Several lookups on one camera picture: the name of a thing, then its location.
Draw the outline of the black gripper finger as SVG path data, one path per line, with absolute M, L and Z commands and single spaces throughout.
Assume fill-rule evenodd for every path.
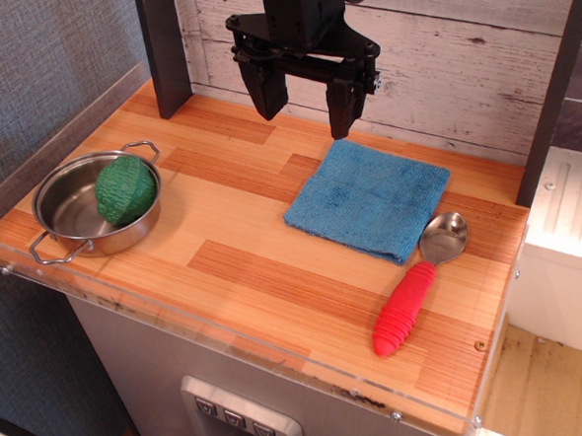
M 241 76 L 255 110 L 266 120 L 272 120 L 289 102 L 285 73 L 279 70 L 278 57 L 238 60 Z
M 332 138 L 344 139 L 362 115 L 366 99 L 364 87 L 350 81 L 334 81 L 327 84 L 326 96 Z

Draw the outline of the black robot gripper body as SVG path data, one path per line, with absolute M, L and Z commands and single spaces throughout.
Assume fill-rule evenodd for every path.
M 288 75 L 328 83 L 350 81 L 374 94 L 381 48 L 345 22 L 345 6 L 364 0 L 262 0 L 259 14 L 233 14 L 226 28 L 234 35 L 234 60 L 278 57 Z

